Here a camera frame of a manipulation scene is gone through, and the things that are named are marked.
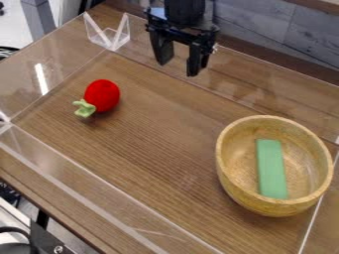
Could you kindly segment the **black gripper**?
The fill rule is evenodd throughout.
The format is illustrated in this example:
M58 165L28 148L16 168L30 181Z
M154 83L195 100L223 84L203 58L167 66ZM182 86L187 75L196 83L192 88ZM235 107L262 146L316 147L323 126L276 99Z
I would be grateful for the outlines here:
M206 16L206 0L164 0L148 7L146 30L156 61L166 65L174 58L174 42L190 45L187 75L196 76L208 65L219 27Z

